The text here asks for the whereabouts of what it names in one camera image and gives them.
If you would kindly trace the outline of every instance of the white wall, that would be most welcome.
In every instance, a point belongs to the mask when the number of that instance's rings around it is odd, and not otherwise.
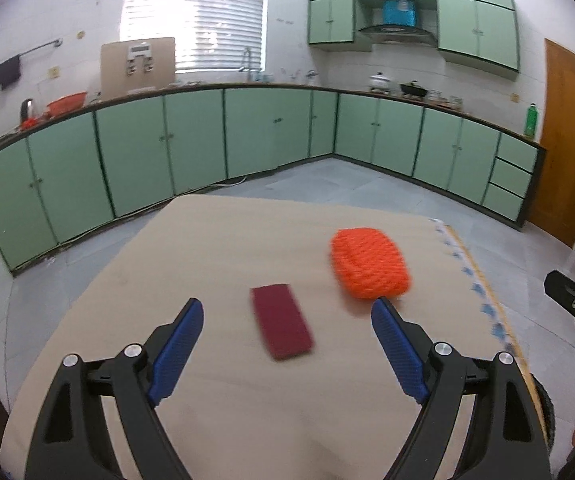
[[[464,98],[472,114],[521,131],[525,109],[545,105],[545,50],[549,38],[575,52],[575,4],[572,0],[516,0],[519,16],[522,74],[509,82],[470,68],[448,64],[436,51],[415,46],[375,46],[373,53],[328,54],[307,45],[307,0],[269,0],[267,66],[279,82],[289,82],[316,68],[320,82],[338,88],[364,89],[367,77],[385,72],[398,82],[416,79],[445,95]],[[46,47],[22,58],[22,78],[0,90],[0,134],[18,123],[21,102],[34,97],[40,105],[79,91],[98,91],[99,52],[103,43],[118,41],[123,0],[0,0],[0,62],[41,43],[63,38],[61,47]],[[85,37],[76,39],[78,31]],[[61,76],[47,77],[51,66]],[[184,80],[241,80],[232,72],[195,73]],[[521,102],[510,102],[513,92]],[[4,378],[1,319],[6,314],[10,276],[0,262],[0,393]]]

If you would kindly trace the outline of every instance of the orange knitted object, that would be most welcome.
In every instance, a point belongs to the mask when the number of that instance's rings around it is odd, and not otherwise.
[[[341,229],[331,239],[334,272],[355,298],[396,297],[410,290],[411,278],[399,248],[372,227]]]

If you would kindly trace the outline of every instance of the drawer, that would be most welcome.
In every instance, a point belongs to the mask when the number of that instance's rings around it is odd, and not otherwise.
[[[532,180],[530,173],[497,158],[490,182],[524,197],[530,180]]]
[[[505,191],[494,184],[488,186],[483,206],[510,220],[516,220],[521,211],[523,199],[515,194]]]
[[[508,134],[501,135],[497,157],[532,173],[537,153],[538,150],[534,146]]]

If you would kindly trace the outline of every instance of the window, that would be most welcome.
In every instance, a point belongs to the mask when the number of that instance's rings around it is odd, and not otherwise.
[[[265,59],[267,0],[125,0],[120,40],[174,37],[176,70],[238,69]]]

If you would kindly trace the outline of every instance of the blue box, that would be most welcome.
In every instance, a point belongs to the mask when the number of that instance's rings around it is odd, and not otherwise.
[[[414,0],[386,0],[383,4],[383,24],[416,27],[416,2]]]

